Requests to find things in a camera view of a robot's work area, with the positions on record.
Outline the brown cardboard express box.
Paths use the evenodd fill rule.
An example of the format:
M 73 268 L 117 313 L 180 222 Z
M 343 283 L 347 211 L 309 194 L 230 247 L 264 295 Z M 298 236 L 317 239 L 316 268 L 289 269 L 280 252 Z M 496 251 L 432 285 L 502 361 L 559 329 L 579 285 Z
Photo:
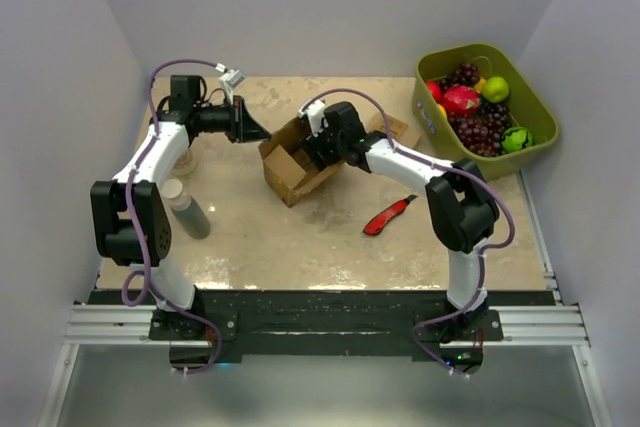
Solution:
M 319 169 L 303 150 L 301 141 L 310 134 L 306 121 L 294 117 L 258 146 L 264 178 L 289 208 L 339 171 L 343 161 Z

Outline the red black utility knife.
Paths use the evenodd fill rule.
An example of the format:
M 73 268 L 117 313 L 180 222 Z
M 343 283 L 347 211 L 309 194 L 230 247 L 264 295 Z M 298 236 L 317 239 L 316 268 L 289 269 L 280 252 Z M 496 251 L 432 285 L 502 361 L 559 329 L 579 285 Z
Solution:
M 417 198 L 416 195 L 409 195 L 394 202 L 374 216 L 362 229 L 365 236 L 375 237 L 382 233 L 385 227 L 396 217 L 402 215 L 407 207 Z

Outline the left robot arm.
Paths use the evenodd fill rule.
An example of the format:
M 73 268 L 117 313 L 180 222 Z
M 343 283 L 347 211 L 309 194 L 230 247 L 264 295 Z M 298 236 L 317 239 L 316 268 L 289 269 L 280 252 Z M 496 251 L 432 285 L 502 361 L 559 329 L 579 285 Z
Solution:
M 160 189 L 178 159 L 203 133 L 223 133 L 232 143 L 267 140 L 269 132 L 249 114 L 235 88 L 238 70 L 219 79 L 219 104 L 207 101 L 206 83 L 196 75 L 173 75 L 170 93 L 154 111 L 149 130 L 129 163 L 112 179 L 90 189 L 97 250 L 143 278 L 140 295 L 153 295 L 163 310 L 175 311 L 171 325 L 185 339 L 200 337 L 207 315 L 193 306 L 195 287 L 169 258 L 170 222 Z

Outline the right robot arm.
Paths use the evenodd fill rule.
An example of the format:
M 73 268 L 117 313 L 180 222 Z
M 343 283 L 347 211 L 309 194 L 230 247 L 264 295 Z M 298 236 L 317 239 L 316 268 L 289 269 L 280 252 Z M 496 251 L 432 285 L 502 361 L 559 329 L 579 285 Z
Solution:
M 452 337 L 469 339 L 481 327 L 476 310 L 487 297 L 480 250 L 499 218 L 476 164 L 434 159 L 402 147 L 382 132 L 368 132 L 349 102 L 328 106 L 317 100 L 300 108 L 298 118 L 310 129 L 301 146 L 317 167 L 345 162 L 426 198 L 433 231 L 448 249 L 447 302 L 454 309 L 446 314 L 445 326 Z

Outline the grey cylindrical bottle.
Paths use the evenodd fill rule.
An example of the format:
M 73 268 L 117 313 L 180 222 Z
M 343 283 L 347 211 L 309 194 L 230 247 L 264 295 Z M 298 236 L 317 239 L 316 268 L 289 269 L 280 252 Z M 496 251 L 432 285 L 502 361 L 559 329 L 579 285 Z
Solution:
M 209 236 L 210 222 L 197 201 L 186 192 L 179 179 L 168 179 L 161 188 L 161 196 L 184 231 L 193 239 Z

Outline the orange fruit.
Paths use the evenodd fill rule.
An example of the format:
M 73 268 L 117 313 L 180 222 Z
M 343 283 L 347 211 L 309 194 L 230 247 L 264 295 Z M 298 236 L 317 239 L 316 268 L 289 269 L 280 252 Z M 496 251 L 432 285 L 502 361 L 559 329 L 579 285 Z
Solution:
M 439 111 L 441 112 L 443 118 L 448 122 L 449 121 L 449 113 L 446 110 L 446 108 L 441 103 L 437 103 L 437 107 L 438 107 Z

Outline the red apple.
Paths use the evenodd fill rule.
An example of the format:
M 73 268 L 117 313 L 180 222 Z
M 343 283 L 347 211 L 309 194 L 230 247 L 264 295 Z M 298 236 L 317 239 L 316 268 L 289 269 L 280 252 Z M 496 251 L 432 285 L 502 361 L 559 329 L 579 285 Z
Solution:
M 441 98 L 443 96 L 443 90 L 440 86 L 440 83 L 436 81 L 426 81 L 425 86 L 429 91 L 431 97 L 434 99 L 434 101 L 436 103 L 440 103 Z

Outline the pink dragon fruit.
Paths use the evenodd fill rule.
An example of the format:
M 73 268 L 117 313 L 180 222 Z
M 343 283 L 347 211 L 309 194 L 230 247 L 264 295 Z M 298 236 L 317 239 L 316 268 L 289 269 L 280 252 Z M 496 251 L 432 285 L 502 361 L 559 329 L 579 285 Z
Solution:
M 480 98 L 473 88 L 460 85 L 448 89 L 441 104 L 448 113 L 469 116 L 480 107 Z

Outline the purple grape bunch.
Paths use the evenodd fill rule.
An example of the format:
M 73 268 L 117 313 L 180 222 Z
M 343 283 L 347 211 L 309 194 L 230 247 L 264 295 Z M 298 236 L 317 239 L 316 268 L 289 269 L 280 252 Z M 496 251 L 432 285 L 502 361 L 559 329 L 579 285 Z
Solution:
M 505 103 L 482 103 L 469 116 L 449 113 L 448 122 L 458 140 L 473 154 L 498 157 L 506 153 L 501 145 L 501 136 L 513 123 L 510 109 Z

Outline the dark grape bunch top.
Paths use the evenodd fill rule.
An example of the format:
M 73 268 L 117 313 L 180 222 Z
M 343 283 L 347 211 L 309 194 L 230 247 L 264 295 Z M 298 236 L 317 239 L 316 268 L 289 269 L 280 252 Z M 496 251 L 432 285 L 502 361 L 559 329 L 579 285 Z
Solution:
M 438 81 L 439 87 L 446 91 L 457 86 L 467 86 L 473 88 L 479 81 L 481 75 L 478 67 L 470 62 L 461 63 L 452 73 Z

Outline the yellow fruit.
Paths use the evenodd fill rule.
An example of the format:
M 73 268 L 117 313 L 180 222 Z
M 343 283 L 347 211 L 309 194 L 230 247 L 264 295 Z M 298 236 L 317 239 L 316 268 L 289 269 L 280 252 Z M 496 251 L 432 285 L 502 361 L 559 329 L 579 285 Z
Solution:
M 487 80 L 486 80 L 485 78 L 481 77 L 481 78 L 478 80 L 478 82 L 474 85 L 474 90 L 475 90 L 477 93 L 481 93 L 481 92 L 482 92 L 482 90 L 483 90 L 483 88 L 484 88 L 484 86 L 485 86 L 485 84 L 486 84 L 486 82 L 487 82 Z

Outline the green apple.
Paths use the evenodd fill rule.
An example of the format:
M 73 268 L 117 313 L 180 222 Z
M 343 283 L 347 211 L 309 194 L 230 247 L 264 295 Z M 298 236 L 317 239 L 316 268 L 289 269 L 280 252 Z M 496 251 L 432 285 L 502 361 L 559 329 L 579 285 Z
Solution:
M 490 77 L 483 85 L 481 95 L 490 103 L 500 103 L 510 94 L 510 87 L 503 77 Z

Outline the green striped melon ball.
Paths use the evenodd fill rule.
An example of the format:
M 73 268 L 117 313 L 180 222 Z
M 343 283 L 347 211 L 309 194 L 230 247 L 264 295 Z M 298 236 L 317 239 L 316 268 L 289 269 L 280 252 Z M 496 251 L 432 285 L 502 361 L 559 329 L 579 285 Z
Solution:
M 507 128 L 501 136 L 501 145 L 505 152 L 518 152 L 534 145 L 534 137 L 524 127 Z

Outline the green plastic basket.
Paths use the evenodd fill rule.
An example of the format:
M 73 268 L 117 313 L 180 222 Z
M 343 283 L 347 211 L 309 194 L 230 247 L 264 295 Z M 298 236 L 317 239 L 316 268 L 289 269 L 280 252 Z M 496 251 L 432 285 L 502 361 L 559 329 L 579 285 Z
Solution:
M 482 43 L 436 51 L 416 64 L 412 109 L 438 156 L 475 161 L 490 180 L 551 147 L 551 111 L 499 49 Z

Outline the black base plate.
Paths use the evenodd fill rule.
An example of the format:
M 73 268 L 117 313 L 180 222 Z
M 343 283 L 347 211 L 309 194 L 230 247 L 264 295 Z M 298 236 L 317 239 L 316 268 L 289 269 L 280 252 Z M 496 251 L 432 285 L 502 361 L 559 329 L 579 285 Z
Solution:
M 441 291 L 249 291 L 197 293 L 194 314 L 211 330 L 152 299 L 145 335 L 170 345 L 174 368 L 195 368 L 254 356 L 409 357 L 429 361 L 449 345 L 447 365 L 477 367 L 482 345 L 503 338 L 497 311 L 486 303 L 452 318 Z

